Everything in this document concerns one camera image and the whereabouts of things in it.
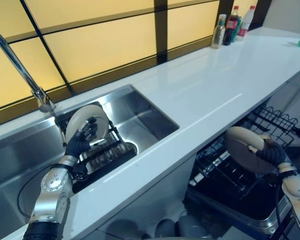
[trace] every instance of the black cable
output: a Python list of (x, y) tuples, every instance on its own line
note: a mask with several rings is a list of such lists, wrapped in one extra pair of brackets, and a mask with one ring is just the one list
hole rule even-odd
[(276, 220), (278, 222), (278, 230), (282, 233), (282, 236), (285, 240), (290, 240), (287, 235), (285, 234), (285, 231), (282, 228), (281, 220), (280, 220), (280, 212), (279, 212), (279, 192), (280, 192), (281, 184), (278, 183), (275, 188), (275, 214), (276, 214)]
[(51, 167), (51, 166), (52, 166), (52, 165), (48, 165), (48, 166), (45, 166), (44, 168), (42, 168), (41, 170), (39, 170), (35, 175), (33, 175), (32, 177), (30, 177), (29, 180), (26, 181), (25, 184), (24, 184), (24, 185), (22, 186), (22, 188), (20, 189), (20, 191), (19, 191), (19, 193), (18, 193), (18, 196), (17, 196), (17, 198), (16, 198), (16, 205), (17, 205), (17, 207), (18, 207), (19, 213), (20, 213), (22, 216), (24, 216), (24, 217), (26, 217), (26, 218), (28, 218), (28, 219), (30, 218), (30, 216), (29, 216), (28, 214), (26, 214), (24, 211), (22, 211), (22, 209), (21, 209), (21, 207), (20, 207), (20, 195), (21, 195), (22, 191), (24, 190), (24, 188), (28, 185), (28, 183), (29, 183), (32, 179), (34, 179), (36, 176), (38, 176), (38, 174), (42, 173), (43, 170), (45, 170), (45, 169), (47, 169), (47, 168), (49, 168), (49, 167)]

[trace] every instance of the faucet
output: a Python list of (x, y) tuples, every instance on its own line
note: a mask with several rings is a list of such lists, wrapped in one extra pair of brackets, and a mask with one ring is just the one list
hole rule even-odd
[(54, 103), (49, 99), (45, 91), (39, 87), (34, 79), (30, 76), (29, 72), (25, 69), (23, 64), (20, 62), (19, 58), (16, 56), (14, 51), (8, 45), (7, 41), (0, 35), (0, 48), (8, 57), (10, 62), (14, 65), (20, 75), (23, 77), (25, 82), (31, 88), (32, 95), (36, 98), (38, 103), (38, 108), (41, 112), (47, 113), (52, 112), (55, 108)]

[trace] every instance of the yellow frosted window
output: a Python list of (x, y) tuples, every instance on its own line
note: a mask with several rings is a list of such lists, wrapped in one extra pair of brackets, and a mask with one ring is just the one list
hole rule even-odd
[(168, 49), (212, 35), (218, 7), (211, 1), (168, 10)]
[(35, 36), (33, 28), (26, 12), (18, 0), (0, 0), (0, 34), (7, 38), (17, 36), (17, 39), (22, 39), (30, 36)]
[[(36, 83), (45, 90), (64, 84), (38, 37), (10, 44)], [(0, 107), (31, 95), (31, 89), (0, 49)]]
[(69, 81), (156, 53), (155, 15), (149, 13), (44, 36)]
[(203, 2), (209, 2), (211, 0), (168, 0), (168, 6), (174, 5), (174, 4), (197, 4), (197, 3), (203, 3)]
[(26, 0), (39, 28), (154, 7), (154, 0)]
[(256, 6), (258, 0), (234, 0), (233, 6), (239, 6), (238, 15), (243, 17), (246, 12), (249, 10), (250, 6)]

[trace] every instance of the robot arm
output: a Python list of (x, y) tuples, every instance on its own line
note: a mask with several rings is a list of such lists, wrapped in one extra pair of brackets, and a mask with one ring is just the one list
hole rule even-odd
[(41, 192), (30, 216), (24, 240), (55, 240), (65, 216), (68, 198), (72, 194), (69, 172), (81, 153), (90, 149), (88, 139), (96, 133), (95, 118), (89, 118), (67, 144), (64, 156), (41, 180)]
[(282, 179), (282, 190), (292, 204), (294, 216), (300, 227), (300, 174), (297, 168), (276, 142), (267, 141), (265, 148), (256, 151), (255, 154), (277, 167)]

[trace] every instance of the stainless steel sink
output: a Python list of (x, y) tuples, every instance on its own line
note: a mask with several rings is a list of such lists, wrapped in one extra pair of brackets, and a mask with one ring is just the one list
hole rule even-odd
[[(179, 128), (131, 86), (69, 107), (57, 113), (56, 119), (96, 102), (102, 105), (122, 139), (133, 144), (137, 154)], [(55, 124), (54, 117), (0, 140), (0, 239), (28, 221), (17, 205), (23, 185), (34, 176), (20, 193), (19, 201), (20, 208), (30, 215), (39, 195), (41, 178), (49, 169), (46, 167), (63, 153), (60, 128)]]

